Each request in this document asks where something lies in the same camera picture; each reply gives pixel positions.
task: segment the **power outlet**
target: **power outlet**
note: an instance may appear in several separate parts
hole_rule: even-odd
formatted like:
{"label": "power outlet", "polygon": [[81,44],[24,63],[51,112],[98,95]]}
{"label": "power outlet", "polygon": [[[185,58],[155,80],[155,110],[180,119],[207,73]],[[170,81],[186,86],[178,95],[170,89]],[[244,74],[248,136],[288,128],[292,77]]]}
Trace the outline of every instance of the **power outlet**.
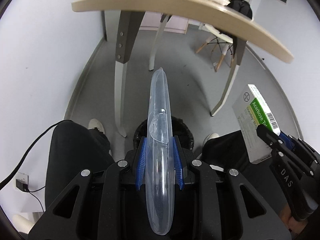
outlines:
{"label": "power outlet", "polygon": [[24,173],[20,173],[20,172],[17,172],[16,176],[14,177],[14,187],[16,187],[16,179],[22,181],[24,184],[27,184],[29,185],[29,175],[27,174],[24,174]]}

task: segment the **barcode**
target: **barcode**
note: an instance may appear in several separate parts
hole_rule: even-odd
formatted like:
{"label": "barcode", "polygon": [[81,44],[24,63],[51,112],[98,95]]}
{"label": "barcode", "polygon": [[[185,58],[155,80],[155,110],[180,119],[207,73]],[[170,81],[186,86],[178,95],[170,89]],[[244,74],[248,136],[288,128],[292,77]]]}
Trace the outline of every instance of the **barcode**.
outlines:
{"label": "barcode", "polygon": [[271,124],[271,126],[272,126],[273,129],[279,128],[279,127],[278,127],[278,124],[277,124],[277,122],[276,122],[276,119],[273,117],[273,114],[272,114],[272,113],[267,114],[267,117],[269,118],[270,124]]}

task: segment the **blue gripper pad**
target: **blue gripper pad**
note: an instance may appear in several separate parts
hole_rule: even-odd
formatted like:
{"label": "blue gripper pad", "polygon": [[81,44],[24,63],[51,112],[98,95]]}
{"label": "blue gripper pad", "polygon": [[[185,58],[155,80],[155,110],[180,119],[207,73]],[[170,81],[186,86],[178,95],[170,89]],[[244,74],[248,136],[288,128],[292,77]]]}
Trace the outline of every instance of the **blue gripper pad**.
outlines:
{"label": "blue gripper pad", "polygon": [[147,149],[147,138],[144,139],[140,157],[137,165],[136,171],[136,189],[140,190],[140,186],[142,185],[144,170],[146,168],[146,149]]}
{"label": "blue gripper pad", "polygon": [[177,183],[180,189],[182,190],[184,187],[182,164],[181,164],[176,140],[174,137],[173,137],[173,159],[174,159],[174,169],[176,171]]}
{"label": "blue gripper pad", "polygon": [[284,141],[285,146],[291,151],[294,147],[294,143],[292,143],[290,137],[283,132],[280,133],[279,137]]}

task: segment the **wall baseboard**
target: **wall baseboard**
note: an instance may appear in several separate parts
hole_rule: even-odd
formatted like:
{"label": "wall baseboard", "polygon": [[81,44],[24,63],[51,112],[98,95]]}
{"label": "wall baseboard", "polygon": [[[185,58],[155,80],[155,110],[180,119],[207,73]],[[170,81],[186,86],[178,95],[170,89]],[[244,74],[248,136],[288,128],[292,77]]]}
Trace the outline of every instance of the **wall baseboard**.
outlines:
{"label": "wall baseboard", "polygon": [[94,49],[92,55],[90,56],[87,64],[85,65],[79,79],[78,79],[78,82],[76,84],[76,87],[75,89],[73,90],[73,93],[72,93],[72,96],[70,98],[70,101],[69,101],[69,104],[67,106],[67,109],[66,109],[66,113],[64,115],[64,120],[69,120],[72,116],[72,113],[73,113],[73,110],[74,110],[74,107],[78,101],[78,98],[79,98],[79,95],[81,93],[81,90],[82,90],[82,87],[87,79],[87,76],[88,76],[88,73],[91,69],[91,66],[92,66],[92,63],[93,63],[93,60],[94,58],[96,57],[99,49],[101,48],[102,44],[105,42],[105,37],[102,37],[101,40],[99,41],[97,47]]}
{"label": "wall baseboard", "polygon": [[267,67],[267,65],[263,62],[263,60],[255,53],[255,51],[247,44],[246,46],[247,50],[256,58],[256,60],[260,63],[260,65],[267,71],[267,73],[269,74],[269,76],[271,77],[271,79],[273,80],[273,82],[276,84],[277,88],[280,91],[281,96],[283,97],[286,105],[288,106],[291,116],[293,118],[293,122],[294,125],[296,126],[297,132],[299,137],[303,140],[303,134],[297,119],[297,116],[289,102],[289,99],[287,98],[286,94],[284,93],[282,87],[280,86],[279,82],[277,81],[277,79],[275,78],[275,76],[272,74],[272,72],[270,71],[270,69]]}

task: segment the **pink cabinet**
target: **pink cabinet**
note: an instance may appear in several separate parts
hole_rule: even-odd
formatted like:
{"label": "pink cabinet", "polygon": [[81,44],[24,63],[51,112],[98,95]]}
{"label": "pink cabinet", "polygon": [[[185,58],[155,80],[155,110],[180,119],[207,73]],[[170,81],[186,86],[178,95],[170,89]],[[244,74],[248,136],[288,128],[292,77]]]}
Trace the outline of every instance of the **pink cabinet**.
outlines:
{"label": "pink cabinet", "polygon": [[[157,31],[160,25],[161,13],[146,12],[140,30]],[[188,19],[173,15],[167,23],[164,31],[185,34],[188,27]]]}

